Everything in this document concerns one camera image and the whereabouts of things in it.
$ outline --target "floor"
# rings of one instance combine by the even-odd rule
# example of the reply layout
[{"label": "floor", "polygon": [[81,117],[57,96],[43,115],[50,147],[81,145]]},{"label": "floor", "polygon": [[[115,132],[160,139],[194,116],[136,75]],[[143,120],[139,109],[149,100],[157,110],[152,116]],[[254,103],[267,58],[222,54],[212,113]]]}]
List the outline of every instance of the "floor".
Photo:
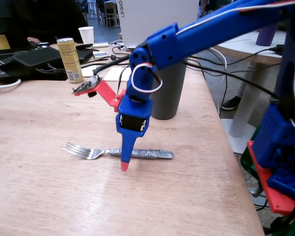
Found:
[{"label": "floor", "polygon": [[[119,39],[118,34],[121,32],[120,27],[119,28],[107,28],[104,26],[103,22],[101,22],[100,26],[98,26],[97,20],[93,20],[93,19],[89,19],[88,24],[90,26],[94,26],[95,42],[112,42],[114,40]],[[216,61],[216,57],[209,51],[200,52],[200,53],[198,53],[198,56]],[[226,56],[226,59],[228,62],[232,62],[232,61],[237,60],[237,58],[232,58],[232,57],[228,57],[228,56]],[[216,66],[216,65],[211,64],[206,61],[202,61],[201,64],[206,67],[223,70],[222,66]],[[228,66],[227,71],[231,72],[231,71],[236,71],[236,70],[245,70],[246,65],[247,65],[247,61],[242,61],[242,62]],[[271,72],[273,73],[273,76],[276,77],[277,69],[272,68]],[[213,76],[206,74],[206,82],[209,87],[209,90],[210,90],[211,96],[213,98],[213,101],[215,103],[215,106],[218,109],[218,107],[221,105],[221,101],[223,98],[224,89],[225,89],[225,81],[222,81],[222,77],[213,77]],[[238,81],[238,80],[230,78],[230,77],[228,78],[228,90],[226,93],[225,101],[233,98],[237,94],[238,88],[240,87],[240,83],[241,83],[241,81]],[[265,88],[267,88],[271,91],[274,90],[274,86],[275,86],[274,81],[267,81],[265,84]],[[265,93],[262,92],[261,95],[259,97],[257,97],[256,99],[258,100],[258,102],[257,102],[256,108],[249,120],[249,124],[251,124],[253,126],[257,126],[260,123],[261,118],[262,118],[267,106],[269,105],[269,95],[266,95]],[[235,110],[234,111],[223,111],[222,110],[221,118],[233,118],[235,115],[235,112],[236,112]],[[241,157],[241,155],[236,154],[236,158],[238,160],[238,163],[239,163],[240,157]],[[243,172],[244,178],[247,182],[247,186],[256,188],[258,185],[256,180],[253,177],[250,178],[250,175],[243,168],[242,168],[242,172]],[[259,215],[260,221],[264,227],[269,227],[270,223],[273,222],[273,220],[277,216],[279,216],[277,214],[273,214],[268,209],[258,211],[258,215]]]}]

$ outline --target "white table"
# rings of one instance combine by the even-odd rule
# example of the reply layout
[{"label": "white table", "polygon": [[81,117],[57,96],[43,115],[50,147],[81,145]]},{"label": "white table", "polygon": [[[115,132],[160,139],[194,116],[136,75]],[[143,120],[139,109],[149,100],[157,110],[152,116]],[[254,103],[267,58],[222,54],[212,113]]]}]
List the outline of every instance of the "white table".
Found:
[{"label": "white table", "polygon": [[[286,32],[278,31],[271,46],[264,47],[256,45],[258,32],[250,32],[233,38],[229,41],[219,44],[215,48],[221,53],[237,58],[243,58],[254,54],[262,49],[275,47],[277,44],[284,44]],[[265,51],[249,58],[248,70],[258,70],[269,64],[277,64],[281,62],[281,56],[272,51]],[[254,73],[247,73],[246,79],[263,86],[270,70],[265,69]],[[227,132],[228,139],[235,153],[242,154],[247,147],[247,142],[251,139],[255,132],[255,127],[248,124],[251,114],[257,103],[260,90],[247,85],[245,92],[241,98],[241,102],[234,116],[234,119],[222,119],[223,126]]]}]

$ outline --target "tape-wrapped handle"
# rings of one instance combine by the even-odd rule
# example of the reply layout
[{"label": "tape-wrapped handle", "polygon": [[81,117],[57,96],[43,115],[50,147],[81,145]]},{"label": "tape-wrapped handle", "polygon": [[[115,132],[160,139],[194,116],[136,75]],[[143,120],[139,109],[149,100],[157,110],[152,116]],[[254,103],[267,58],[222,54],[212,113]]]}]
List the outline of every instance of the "tape-wrapped handle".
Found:
[{"label": "tape-wrapped handle", "polygon": [[[121,156],[121,149],[107,150],[107,153],[111,156]],[[171,151],[163,150],[143,150],[133,149],[131,157],[139,159],[172,159],[174,154]]]}]

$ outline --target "fork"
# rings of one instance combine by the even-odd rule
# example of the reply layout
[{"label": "fork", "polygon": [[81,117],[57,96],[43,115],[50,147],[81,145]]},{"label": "fork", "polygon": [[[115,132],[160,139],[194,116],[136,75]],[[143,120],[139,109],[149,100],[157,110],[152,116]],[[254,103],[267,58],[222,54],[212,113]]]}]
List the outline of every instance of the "fork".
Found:
[{"label": "fork", "polygon": [[[121,156],[120,148],[108,150],[90,149],[68,142],[62,149],[85,160],[94,160],[104,153],[111,156]],[[132,158],[139,159],[172,159],[173,156],[171,151],[143,149],[133,149],[131,155]]]}]

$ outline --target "power strip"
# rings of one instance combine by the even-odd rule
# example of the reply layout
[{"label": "power strip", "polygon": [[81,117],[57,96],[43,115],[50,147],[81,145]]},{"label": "power strip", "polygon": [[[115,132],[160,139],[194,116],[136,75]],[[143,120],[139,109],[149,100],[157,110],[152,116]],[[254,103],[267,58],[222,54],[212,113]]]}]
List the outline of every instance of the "power strip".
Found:
[{"label": "power strip", "polygon": [[91,48],[105,48],[105,47],[108,47],[108,46],[109,46],[108,42],[94,43],[93,46],[91,46]]}]

